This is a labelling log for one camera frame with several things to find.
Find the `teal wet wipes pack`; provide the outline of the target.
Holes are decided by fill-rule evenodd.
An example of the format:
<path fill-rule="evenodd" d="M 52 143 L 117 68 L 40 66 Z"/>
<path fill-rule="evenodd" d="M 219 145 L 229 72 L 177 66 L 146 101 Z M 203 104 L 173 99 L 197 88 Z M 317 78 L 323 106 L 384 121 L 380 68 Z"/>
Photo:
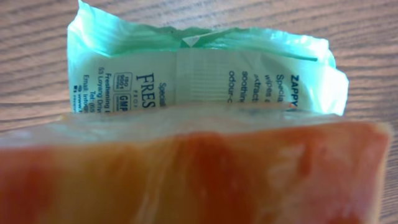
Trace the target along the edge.
<path fill-rule="evenodd" d="M 348 98 L 348 78 L 325 39 L 257 27 L 153 27 L 85 2 L 67 29 L 67 59 L 76 113 L 218 102 L 341 115 Z"/>

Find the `small orange snack box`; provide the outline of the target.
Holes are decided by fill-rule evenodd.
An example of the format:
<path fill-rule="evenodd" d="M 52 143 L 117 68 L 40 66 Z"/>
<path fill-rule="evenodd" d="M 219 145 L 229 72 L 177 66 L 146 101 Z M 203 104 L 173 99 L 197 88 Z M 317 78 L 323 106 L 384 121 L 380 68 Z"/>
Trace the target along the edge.
<path fill-rule="evenodd" d="M 1 222 L 377 223 L 391 137 L 254 105 L 68 114 L 1 137 Z"/>

